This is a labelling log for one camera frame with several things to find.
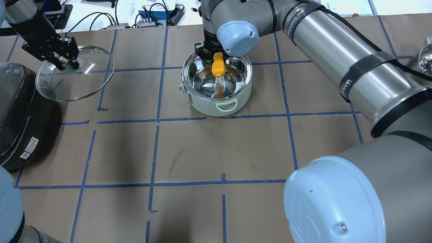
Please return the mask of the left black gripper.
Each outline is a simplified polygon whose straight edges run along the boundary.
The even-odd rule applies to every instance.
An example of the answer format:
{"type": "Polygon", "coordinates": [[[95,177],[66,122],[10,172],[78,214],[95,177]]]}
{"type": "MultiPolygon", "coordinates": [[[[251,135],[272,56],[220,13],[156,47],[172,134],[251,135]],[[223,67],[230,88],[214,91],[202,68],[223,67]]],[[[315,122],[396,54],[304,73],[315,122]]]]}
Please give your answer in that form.
{"type": "Polygon", "coordinates": [[[80,68],[78,62],[79,49],[74,37],[62,37],[53,33],[21,33],[25,40],[22,49],[43,61],[51,62],[59,71],[66,69],[67,64],[77,70],[80,68]]]}

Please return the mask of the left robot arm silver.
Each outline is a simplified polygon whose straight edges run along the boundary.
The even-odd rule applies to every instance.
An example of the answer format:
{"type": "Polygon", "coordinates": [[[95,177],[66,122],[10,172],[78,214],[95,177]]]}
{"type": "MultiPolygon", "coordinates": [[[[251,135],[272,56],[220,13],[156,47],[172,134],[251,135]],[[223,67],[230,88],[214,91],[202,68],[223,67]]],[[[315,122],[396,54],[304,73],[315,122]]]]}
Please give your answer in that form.
{"type": "Polygon", "coordinates": [[[24,40],[22,49],[40,61],[47,61],[58,70],[65,66],[56,57],[64,57],[73,69],[79,69],[79,48],[74,37],[61,37],[32,0],[2,0],[1,20],[24,40]]]}

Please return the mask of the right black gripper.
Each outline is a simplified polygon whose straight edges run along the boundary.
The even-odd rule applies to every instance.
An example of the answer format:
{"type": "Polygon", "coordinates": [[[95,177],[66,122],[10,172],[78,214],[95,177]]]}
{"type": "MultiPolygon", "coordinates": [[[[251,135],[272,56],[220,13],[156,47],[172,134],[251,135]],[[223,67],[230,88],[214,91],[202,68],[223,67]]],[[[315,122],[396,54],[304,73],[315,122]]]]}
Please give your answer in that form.
{"type": "Polygon", "coordinates": [[[212,62],[213,55],[216,52],[222,52],[224,60],[226,60],[226,52],[224,51],[222,44],[217,39],[216,34],[208,32],[203,29],[204,41],[202,43],[195,43],[195,53],[204,62],[212,62]]]}

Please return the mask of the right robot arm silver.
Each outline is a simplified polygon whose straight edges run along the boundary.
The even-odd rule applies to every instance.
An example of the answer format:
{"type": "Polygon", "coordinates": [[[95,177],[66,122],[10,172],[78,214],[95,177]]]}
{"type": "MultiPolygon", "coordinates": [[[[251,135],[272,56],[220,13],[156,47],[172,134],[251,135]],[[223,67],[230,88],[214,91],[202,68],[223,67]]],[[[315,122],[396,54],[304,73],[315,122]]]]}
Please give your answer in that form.
{"type": "Polygon", "coordinates": [[[296,243],[431,242],[431,87],[337,15],[306,0],[202,0],[211,54],[244,56],[283,31],[372,123],[373,140],[313,160],[287,178],[296,243]]]}

